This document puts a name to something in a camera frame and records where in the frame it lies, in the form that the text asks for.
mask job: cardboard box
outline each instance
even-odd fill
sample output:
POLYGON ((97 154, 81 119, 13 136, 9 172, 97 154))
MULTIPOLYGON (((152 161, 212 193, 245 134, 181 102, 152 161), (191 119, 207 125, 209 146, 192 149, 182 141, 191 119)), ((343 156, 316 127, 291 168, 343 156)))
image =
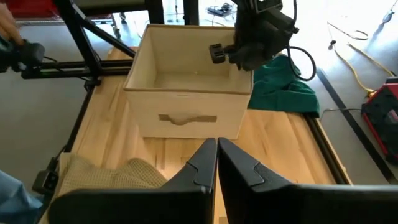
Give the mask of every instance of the cardboard box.
POLYGON ((230 27, 147 26, 124 86, 143 137, 238 137, 253 74, 209 52, 233 37, 230 27))

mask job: concrete floor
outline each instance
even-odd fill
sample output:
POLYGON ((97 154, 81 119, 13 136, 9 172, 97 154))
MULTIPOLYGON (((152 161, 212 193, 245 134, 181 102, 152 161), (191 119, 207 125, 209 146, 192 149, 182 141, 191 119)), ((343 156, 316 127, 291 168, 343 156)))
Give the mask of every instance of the concrete floor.
MULTIPOLYGON (((358 1, 351 0, 349 4, 347 1, 333 1, 333 7, 330 7, 330 4, 326 5, 325 1, 299 1, 297 26, 300 33, 292 38, 292 45, 301 46, 314 56, 346 106, 352 108, 360 108, 365 92, 360 89, 346 66, 328 50, 328 12, 332 12, 330 14, 334 19, 340 20, 339 15, 349 15, 343 19, 343 24, 350 21, 354 24, 351 29, 364 29, 370 36, 368 41, 355 44, 398 73, 398 37, 395 32, 398 19, 394 16, 390 23, 382 28, 378 27, 394 0, 378 3, 377 7, 365 7, 362 1, 361 10, 354 7, 358 1)), ((178 1, 177 15, 174 3, 175 1, 171 0, 164 1, 166 21, 168 24, 183 24, 183 15, 180 14, 183 8, 182 1, 178 1)), ((213 20, 213 16, 206 13, 206 7, 219 6, 222 3, 224 1, 201 1, 201 25, 233 26, 232 16, 226 19, 215 17, 213 20)), ((284 12, 292 15, 292 6, 286 3, 284 12)), ((140 35, 148 23, 147 13, 129 13, 127 21, 128 26, 119 24, 122 40, 128 45, 138 45, 140 35)), ((101 28, 112 33, 109 25, 103 25, 101 28)), ((46 56, 59 61, 81 60, 81 55, 64 26, 22 27, 21 34, 31 42, 43 44, 46 56)), ((96 51, 104 58, 111 46, 91 34, 89 36, 96 51)), ((387 75, 345 46, 344 38, 337 35, 335 38, 338 38, 339 50, 358 69, 361 80, 370 88, 379 88, 387 75)), ((308 59, 301 53, 294 52, 293 59, 304 74, 311 72, 308 59)), ((318 95, 321 110, 336 108, 318 78, 310 81, 309 85, 318 95)), ((21 179, 28 189, 31 188, 38 171, 44 169, 50 158, 66 143, 84 96, 83 81, 77 78, 23 80, 14 72, 1 74, 0 169, 21 179)), ((370 140, 375 143, 359 113, 353 111, 352 114, 370 140)), ((355 184, 387 184, 339 111, 325 113, 322 124, 355 184)), ((398 176, 398 168, 389 166, 398 176)))

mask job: box handle cutout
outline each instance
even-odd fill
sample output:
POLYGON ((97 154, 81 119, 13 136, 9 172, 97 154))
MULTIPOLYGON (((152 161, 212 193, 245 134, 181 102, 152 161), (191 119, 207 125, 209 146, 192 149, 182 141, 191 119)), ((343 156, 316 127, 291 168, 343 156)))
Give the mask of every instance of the box handle cutout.
POLYGON ((188 124, 190 122, 211 122, 214 123, 217 121, 217 116, 191 116, 187 118, 186 116, 184 118, 173 118, 169 116, 168 114, 159 114, 159 120, 161 121, 170 121, 172 124, 182 126, 184 124, 188 124))

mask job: green towel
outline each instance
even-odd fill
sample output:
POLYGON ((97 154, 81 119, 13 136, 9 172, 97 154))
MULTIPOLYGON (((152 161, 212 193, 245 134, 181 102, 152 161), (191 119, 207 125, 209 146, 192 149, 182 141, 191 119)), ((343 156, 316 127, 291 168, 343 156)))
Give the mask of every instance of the green towel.
POLYGON ((254 71, 254 87, 248 108, 312 113, 319 117, 315 92, 296 78, 286 55, 277 56, 254 71))

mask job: wooden table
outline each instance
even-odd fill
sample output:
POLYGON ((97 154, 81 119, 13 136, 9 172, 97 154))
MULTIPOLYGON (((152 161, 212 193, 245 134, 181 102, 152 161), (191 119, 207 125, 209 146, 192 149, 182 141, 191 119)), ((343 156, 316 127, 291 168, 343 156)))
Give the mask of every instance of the wooden table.
MULTIPOLYGON (((113 50, 109 59, 128 58, 120 51, 113 50)), ((125 79, 126 76, 105 77, 102 84, 96 87, 72 153, 105 168, 117 168, 130 158, 140 157, 169 179, 204 140, 140 137, 130 110, 130 106, 134 105, 129 106, 123 92, 125 79)), ((335 184, 308 124, 300 114, 248 110, 239 138, 234 142, 292 182, 335 184)), ((215 223, 226 223, 219 183, 215 223)))

